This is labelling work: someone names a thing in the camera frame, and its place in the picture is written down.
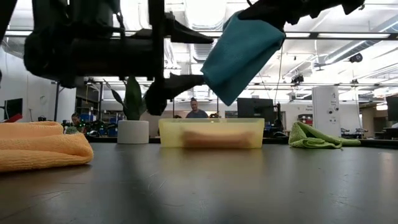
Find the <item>man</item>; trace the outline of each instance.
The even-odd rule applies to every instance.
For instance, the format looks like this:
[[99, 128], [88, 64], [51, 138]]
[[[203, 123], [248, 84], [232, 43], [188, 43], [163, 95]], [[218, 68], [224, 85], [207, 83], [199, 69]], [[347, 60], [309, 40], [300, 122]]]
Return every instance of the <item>man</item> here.
[[209, 116], [201, 109], [198, 109], [198, 102], [195, 98], [191, 99], [192, 111], [185, 118], [209, 118]]

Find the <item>white plant pot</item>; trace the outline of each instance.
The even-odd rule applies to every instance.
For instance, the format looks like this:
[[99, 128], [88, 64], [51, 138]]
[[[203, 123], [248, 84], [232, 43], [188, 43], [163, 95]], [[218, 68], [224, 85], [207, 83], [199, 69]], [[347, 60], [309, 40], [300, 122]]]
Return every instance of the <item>white plant pot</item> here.
[[119, 121], [118, 144], [148, 144], [148, 121]]

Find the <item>potted plant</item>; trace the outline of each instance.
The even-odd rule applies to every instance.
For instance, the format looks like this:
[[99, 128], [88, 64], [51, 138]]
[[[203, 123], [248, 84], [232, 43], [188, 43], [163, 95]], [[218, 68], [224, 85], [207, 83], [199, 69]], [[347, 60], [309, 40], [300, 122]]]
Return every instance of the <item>potted plant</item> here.
[[114, 99], [122, 104], [123, 113], [127, 118], [127, 120], [118, 122], [118, 143], [147, 144], [149, 142], [149, 122], [139, 120], [143, 112], [146, 111], [145, 99], [141, 95], [141, 88], [134, 76], [130, 76], [127, 82], [123, 81], [123, 83], [126, 86], [124, 100], [105, 81], [106, 86], [111, 89]]

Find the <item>teal cloth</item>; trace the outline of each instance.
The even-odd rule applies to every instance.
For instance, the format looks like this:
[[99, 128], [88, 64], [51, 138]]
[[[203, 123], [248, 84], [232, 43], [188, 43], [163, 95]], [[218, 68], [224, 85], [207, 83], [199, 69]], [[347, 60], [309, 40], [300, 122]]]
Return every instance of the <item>teal cloth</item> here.
[[289, 135], [289, 145], [305, 149], [339, 149], [342, 146], [359, 146], [361, 141], [329, 136], [307, 124], [295, 122]]
[[264, 21], [239, 20], [239, 13], [224, 24], [223, 34], [201, 69], [206, 84], [227, 106], [237, 99], [285, 39], [283, 32]]

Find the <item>yellow plastic container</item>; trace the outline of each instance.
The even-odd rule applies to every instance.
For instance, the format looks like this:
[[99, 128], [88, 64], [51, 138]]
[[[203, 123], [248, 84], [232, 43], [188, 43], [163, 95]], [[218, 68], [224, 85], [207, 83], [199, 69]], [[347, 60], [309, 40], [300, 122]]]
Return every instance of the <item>yellow plastic container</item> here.
[[262, 118], [159, 120], [162, 147], [254, 149], [262, 147]]

